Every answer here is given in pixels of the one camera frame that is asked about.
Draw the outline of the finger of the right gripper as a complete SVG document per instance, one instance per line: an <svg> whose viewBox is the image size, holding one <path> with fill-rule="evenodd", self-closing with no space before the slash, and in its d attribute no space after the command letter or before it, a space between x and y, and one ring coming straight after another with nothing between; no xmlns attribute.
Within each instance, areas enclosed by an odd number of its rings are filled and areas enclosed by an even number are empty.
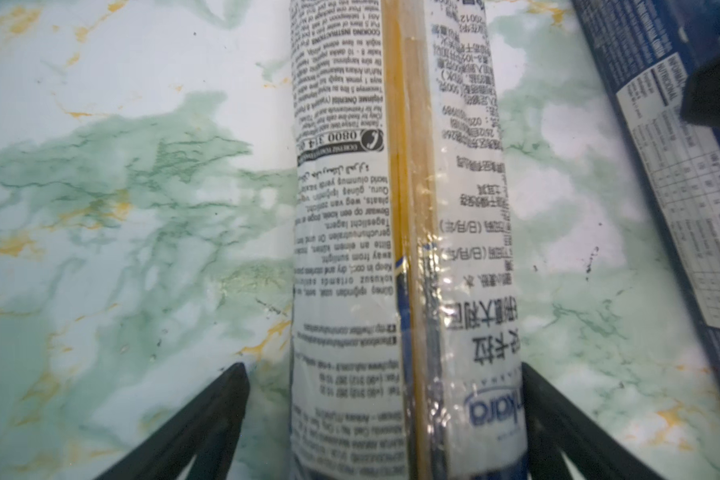
<svg viewBox="0 0 720 480"><path fill-rule="evenodd" d="M688 77L681 118L690 124L720 129L720 56Z"/></svg>

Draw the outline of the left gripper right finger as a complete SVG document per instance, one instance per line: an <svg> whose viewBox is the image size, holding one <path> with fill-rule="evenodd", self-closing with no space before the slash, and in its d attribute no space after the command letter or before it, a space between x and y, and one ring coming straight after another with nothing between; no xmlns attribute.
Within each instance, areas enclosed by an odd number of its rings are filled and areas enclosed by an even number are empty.
<svg viewBox="0 0 720 480"><path fill-rule="evenodd" d="M586 479L660 480L529 364L522 364L533 479L570 479L570 460Z"/></svg>

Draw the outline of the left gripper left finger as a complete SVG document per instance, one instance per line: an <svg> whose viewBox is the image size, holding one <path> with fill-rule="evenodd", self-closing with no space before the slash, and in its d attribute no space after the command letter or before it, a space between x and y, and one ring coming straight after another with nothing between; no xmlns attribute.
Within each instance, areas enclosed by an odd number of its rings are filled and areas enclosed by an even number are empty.
<svg viewBox="0 0 720 480"><path fill-rule="evenodd" d="M225 479L250 394L245 365L235 363L101 479Z"/></svg>

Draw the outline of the dark blue spaghetti bag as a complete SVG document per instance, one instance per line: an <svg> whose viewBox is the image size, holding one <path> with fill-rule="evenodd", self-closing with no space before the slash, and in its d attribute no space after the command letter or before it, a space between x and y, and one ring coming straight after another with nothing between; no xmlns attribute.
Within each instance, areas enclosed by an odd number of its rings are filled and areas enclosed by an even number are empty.
<svg viewBox="0 0 720 480"><path fill-rule="evenodd" d="M688 77L720 56L720 1L574 8L720 385L720 129L681 118Z"/></svg>

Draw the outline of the clear noodle bag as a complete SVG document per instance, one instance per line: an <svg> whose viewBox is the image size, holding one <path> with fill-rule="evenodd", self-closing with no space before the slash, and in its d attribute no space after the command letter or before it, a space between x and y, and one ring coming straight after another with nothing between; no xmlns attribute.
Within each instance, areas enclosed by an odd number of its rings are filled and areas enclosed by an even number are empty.
<svg viewBox="0 0 720 480"><path fill-rule="evenodd" d="M290 475L528 475L485 6L294 1Z"/></svg>

